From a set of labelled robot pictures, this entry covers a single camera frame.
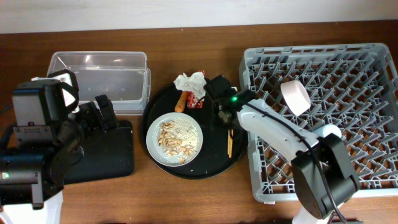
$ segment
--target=carrot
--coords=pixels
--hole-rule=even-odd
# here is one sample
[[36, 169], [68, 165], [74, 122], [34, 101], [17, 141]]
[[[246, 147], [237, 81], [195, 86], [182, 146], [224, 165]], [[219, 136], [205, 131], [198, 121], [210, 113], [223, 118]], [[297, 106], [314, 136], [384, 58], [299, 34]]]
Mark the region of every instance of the carrot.
[[187, 104], [187, 98], [188, 98], [188, 91], [183, 91], [181, 93], [180, 99], [177, 102], [177, 105], [175, 105], [174, 111], [178, 113], [182, 113], [185, 109], [185, 104]]

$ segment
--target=white wall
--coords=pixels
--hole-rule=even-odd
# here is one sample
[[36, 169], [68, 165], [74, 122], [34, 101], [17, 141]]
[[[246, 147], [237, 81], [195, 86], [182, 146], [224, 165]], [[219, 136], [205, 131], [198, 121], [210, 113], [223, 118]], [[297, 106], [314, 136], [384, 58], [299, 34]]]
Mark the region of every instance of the white wall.
[[398, 0], [0, 0], [0, 33], [398, 19]]

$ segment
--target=red wrapper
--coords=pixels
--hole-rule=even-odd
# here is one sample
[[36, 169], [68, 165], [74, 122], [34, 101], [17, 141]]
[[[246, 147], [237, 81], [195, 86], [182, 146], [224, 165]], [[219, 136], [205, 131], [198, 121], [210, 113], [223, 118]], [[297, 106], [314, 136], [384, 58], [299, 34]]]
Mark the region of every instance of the red wrapper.
[[188, 93], [188, 99], [187, 99], [187, 107], [190, 109], [200, 109], [203, 106], [203, 100], [201, 100], [199, 103], [199, 98], [195, 97], [195, 95], [192, 92]]

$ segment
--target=black mat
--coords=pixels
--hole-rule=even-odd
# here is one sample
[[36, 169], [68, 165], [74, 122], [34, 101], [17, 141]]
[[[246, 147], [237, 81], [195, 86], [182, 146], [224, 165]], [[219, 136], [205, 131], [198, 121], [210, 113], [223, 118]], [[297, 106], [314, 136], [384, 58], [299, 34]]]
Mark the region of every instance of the black mat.
[[[141, 138], [146, 146], [146, 135], [149, 126], [158, 117], [174, 112], [174, 107], [180, 98], [181, 91], [174, 84], [166, 86], [152, 97], [144, 111], [141, 124]], [[195, 119], [203, 132], [203, 145], [199, 155], [193, 161], [180, 167], [167, 167], [149, 157], [164, 171], [186, 179], [204, 179], [220, 174], [230, 168], [243, 154], [248, 146], [248, 134], [243, 130], [234, 130], [233, 155], [228, 158], [228, 130], [221, 127], [221, 121], [212, 115], [212, 105], [205, 98], [202, 109], [185, 108], [185, 114]]]
[[86, 138], [81, 145], [85, 155], [69, 168], [64, 182], [75, 184], [92, 180], [125, 177], [134, 172], [132, 125], [120, 121], [119, 127], [97, 138]]

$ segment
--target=clear plastic container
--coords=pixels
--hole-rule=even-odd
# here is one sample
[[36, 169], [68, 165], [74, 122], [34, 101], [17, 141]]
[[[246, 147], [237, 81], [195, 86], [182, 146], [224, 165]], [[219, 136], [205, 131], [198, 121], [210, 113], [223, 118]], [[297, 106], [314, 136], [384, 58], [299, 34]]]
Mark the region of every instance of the clear plastic container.
[[66, 68], [76, 74], [79, 104], [106, 94], [118, 115], [144, 112], [150, 93], [144, 52], [56, 52], [47, 74]]

